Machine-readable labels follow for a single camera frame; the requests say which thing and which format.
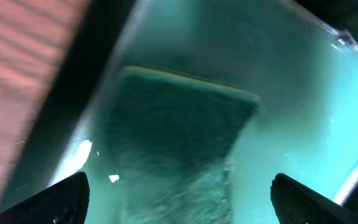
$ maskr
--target green fabric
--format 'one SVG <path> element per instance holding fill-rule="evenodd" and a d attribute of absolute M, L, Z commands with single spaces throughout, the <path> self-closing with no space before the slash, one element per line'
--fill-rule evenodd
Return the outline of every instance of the green fabric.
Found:
<path fill-rule="evenodd" d="M 232 223 L 224 162 L 257 97 L 140 67 L 118 82 L 95 144 L 120 176 L 121 223 Z"/>

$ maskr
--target wooden surface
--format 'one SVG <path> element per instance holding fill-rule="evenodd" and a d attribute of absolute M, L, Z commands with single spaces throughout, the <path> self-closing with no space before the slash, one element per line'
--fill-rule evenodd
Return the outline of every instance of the wooden surface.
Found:
<path fill-rule="evenodd" d="M 0 0 L 0 189 L 87 1 Z"/>

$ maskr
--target glossy teal surface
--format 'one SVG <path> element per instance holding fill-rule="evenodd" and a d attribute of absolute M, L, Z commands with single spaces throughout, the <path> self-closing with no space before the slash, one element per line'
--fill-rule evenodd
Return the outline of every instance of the glossy teal surface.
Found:
<path fill-rule="evenodd" d="M 334 198 L 358 165 L 358 53 L 334 48 L 331 35 L 274 0 L 145 2 L 122 66 L 212 78 L 261 98 L 232 149 L 235 223 L 278 223 L 270 185 L 279 172 Z M 96 144 L 89 160 L 103 157 Z M 87 223 L 108 223 L 119 193 L 107 175 L 84 170 Z"/>

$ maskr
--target reddish-brown surface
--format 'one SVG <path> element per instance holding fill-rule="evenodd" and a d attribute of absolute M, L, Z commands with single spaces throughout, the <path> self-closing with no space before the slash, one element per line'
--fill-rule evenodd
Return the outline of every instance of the reddish-brown surface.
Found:
<path fill-rule="evenodd" d="M 0 189 L 87 0 L 0 0 Z"/>

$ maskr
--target teal surface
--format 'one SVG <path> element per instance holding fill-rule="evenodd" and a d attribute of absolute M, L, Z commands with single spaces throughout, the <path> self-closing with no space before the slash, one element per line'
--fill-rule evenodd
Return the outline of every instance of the teal surface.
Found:
<path fill-rule="evenodd" d="M 335 49 L 331 35 L 274 0 L 151 0 L 138 16 L 120 66 L 163 67 L 261 98 L 231 154 L 235 223 L 278 223 L 270 184 L 279 172 L 334 198 L 358 165 L 357 52 Z M 113 85 L 107 76 L 101 95 Z M 101 171 L 85 171 L 87 223 L 109 223 L 116 198 L 107 195 L 118 193 Z"/>

